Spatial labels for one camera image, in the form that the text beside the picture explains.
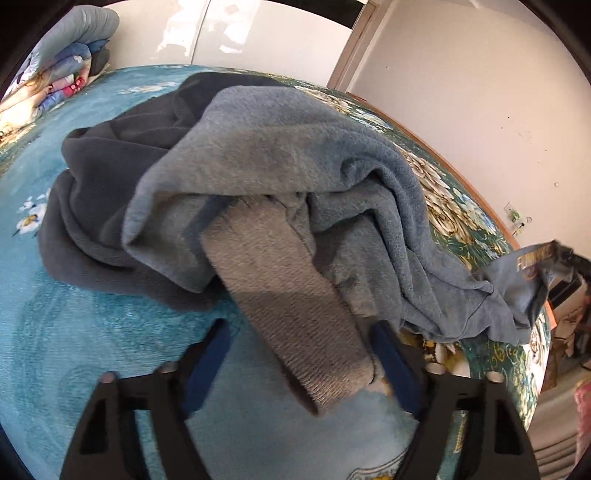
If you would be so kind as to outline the grey-blue sweatshirt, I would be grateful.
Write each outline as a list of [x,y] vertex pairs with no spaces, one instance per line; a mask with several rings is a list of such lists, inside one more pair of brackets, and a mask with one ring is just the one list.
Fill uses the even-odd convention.
[[420,182],[387,138],[278,86],[216,94],[141,177],[121,241],[186,290],[217,275],[315,413],[379,375],[375,322],[525,344],[560,271],[553,242],[469,271],[434,242]]

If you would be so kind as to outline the teal floral bedspread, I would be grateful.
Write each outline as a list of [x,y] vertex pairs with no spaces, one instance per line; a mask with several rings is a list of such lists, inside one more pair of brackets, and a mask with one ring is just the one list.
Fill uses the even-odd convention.
[[[124,68],[103,74],[1,145],[1,425],[35,479],[58,479],[69,441],[100,374],[151,373],[226,318],[232,346],[204,409],[187,422],[214,479],[389,479],[415,422],[394,398],[363,391],[322,417],[291,395],[276,362],[228,297],[208,311],[179,313],[151,299],[81,290],[47,275],[37,234],[48,191],[66,169],[61,144],[93,126],[175,90],[201,72],[252,74],[189,65]],[[456,174],[418,140],[338,92],[288,77],[284,83],[370,126],[410,161],[428,200],[436,200],[438,243],[477,270],[513,248],[500,221],[485,213]],[[506,375],[529,427],[550,346],[550,312],[541,313],[529,344],[512,347],[479,337],[426,347],[429,360],[479,378]]]

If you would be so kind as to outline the dark navy fleece garment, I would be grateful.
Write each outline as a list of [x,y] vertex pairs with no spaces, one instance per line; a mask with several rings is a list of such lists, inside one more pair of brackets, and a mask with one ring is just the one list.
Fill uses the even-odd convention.
[[72,131],[61,147],[67,168],[51,188],[38,234],[49,276],[88,290],[147,297],[180,312],[211,308],[221,293],[213,274],[206,274],[204,292],[189,292],[124,251],[124,213],[141,176],[197,124],[219,91],[276,84],[259,75],[197,73],[170,93]]

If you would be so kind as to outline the colourful folded blanket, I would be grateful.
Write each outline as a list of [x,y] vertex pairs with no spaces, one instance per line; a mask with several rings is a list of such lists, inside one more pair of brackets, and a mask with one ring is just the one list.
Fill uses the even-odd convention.
[[43,71],[9,88],[1,101],[1,136],[32,124],[46,112],[81,91],[102,72],[110,51],[107,40],[75,42],[65,47]]

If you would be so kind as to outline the white and black wardrobe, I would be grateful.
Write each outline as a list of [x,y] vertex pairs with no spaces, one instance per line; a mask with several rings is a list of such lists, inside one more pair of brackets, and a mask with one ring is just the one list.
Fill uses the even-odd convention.
[[272,1],[119,1],[113,69],[229,67],[329,84],[353,30]]

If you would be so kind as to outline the light blue folded quilt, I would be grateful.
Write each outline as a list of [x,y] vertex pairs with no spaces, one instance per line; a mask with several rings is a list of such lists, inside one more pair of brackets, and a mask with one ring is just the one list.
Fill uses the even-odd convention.
[[33,47],[13,78],[13,83],[30,80],[64,48],[72,43],[89,44],[109,39],[119,26],[119,16],[110,8],[74,6]]

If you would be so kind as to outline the wall power socket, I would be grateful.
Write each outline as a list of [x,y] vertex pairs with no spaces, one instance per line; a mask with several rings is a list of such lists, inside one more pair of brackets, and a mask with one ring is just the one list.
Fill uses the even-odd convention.
[[510,231],[513,237],[517,237],[522,234],[522,232],[530,225],[533,219],[530,216],[522,215],[518,210],[516,210],[513,205],[508,202],[504,206],[504,211],[507,217],[507,220],[510,223]]

